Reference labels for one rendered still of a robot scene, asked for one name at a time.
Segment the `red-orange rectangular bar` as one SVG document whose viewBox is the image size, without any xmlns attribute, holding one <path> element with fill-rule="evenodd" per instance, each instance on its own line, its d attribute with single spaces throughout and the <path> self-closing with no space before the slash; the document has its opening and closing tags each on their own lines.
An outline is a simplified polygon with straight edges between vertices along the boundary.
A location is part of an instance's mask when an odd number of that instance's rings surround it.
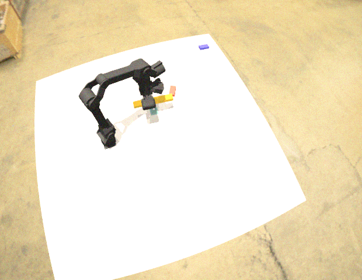
<svg viewBox="0 0 362 280">
<path fill-rule="evenodd" d="M 172 96 L 175 96 L 175 90 L 176 90 L 176 86 L 170 86 L 169 94 L 172 94 Z"/>
</svg>

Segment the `yellow bar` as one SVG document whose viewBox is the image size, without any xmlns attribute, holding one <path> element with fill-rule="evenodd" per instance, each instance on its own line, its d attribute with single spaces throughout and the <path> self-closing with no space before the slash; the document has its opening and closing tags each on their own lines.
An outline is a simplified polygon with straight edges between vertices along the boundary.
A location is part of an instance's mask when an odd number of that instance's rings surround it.
<svg viewBox="0 0 362 280">
<path fill-rule="evenodd" d="M 163 95 L 163 96 L 154 97 L 154 99 L 155 99 L 155 103 L 158 104 L 158 103 L 173 101 L 173 96 L 172 96 L 172 94 L 167 94 L 167 95 Z M 133 101 L 133 105 L 134 105 L 134 109 L 142 107 L 141 100 Z"/>
</svg>

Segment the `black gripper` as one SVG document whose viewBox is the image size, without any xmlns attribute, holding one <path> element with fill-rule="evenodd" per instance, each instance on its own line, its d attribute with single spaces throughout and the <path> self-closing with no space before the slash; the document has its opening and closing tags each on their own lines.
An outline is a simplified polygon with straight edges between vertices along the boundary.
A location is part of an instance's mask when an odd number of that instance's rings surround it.
<svg viewBox="0 0 362 280">
<path fill-rule="evenodd" d="M 143 99 L 141 99 L 143 110 L 149 110 L 152 108 L 154 109 L 156 107 L 155 99 L 150 94 L 151 88 L 152 88 L 151 83 L 147 87 L 141 87 L 138 85 L 140 96 L 143 96 Z"/>
</svg>

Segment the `small purple block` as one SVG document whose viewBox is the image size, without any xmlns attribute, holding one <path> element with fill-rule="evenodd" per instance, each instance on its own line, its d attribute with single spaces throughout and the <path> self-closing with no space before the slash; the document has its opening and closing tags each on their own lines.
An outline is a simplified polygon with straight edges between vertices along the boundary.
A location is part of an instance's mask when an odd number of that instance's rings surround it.
<svg viewBox="0 0 362 280">
<path fill-rule="evenodd" d="M 198 48 L 199 48 L 200 50 L 204 50 L 204 49 L 209 49 L 210 47 L 209 47 L 208 44 L 203 44 L 203 45 L 199 45 Z"/>
</svg>

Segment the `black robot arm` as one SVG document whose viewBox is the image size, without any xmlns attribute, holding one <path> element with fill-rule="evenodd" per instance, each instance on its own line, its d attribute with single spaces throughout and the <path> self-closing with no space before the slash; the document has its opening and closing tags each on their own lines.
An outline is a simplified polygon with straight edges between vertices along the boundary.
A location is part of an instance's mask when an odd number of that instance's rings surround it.
<svg viewBox="0 0 362 280">
<path fill-rule="evenodd" d="M 150 65 L 145 62 L 144 59 L 139 58 L 131 62 L 130 65 L 115 69 L 104 74 L 100 73 L 94 80 L 88 82 L 78 95 L 85 107 L 92 113 L 95 120 L 98 122 L 98 131 L 96 134 L 101 139 L 101 143 L 105 149 L 111 148 L 116 145 L 115 127 L 107 118 L 105 119 L 100 107 L 100 101 L 103 99 L 106 88 L 116 82 L 132 78 L 141 87 L 147 87 L 150 83 L 152 85 L 150 94 L 159 93 L 162 94 L 164 85 L 159 75 L 166 71 L 165 66 L 159 60 L 158 62 Z M 155 80 L 152 82 L 150 77 Z M 97 95 L 92 91 L 92 88 L 96 85 L 100 85 Z"/>
</svg>

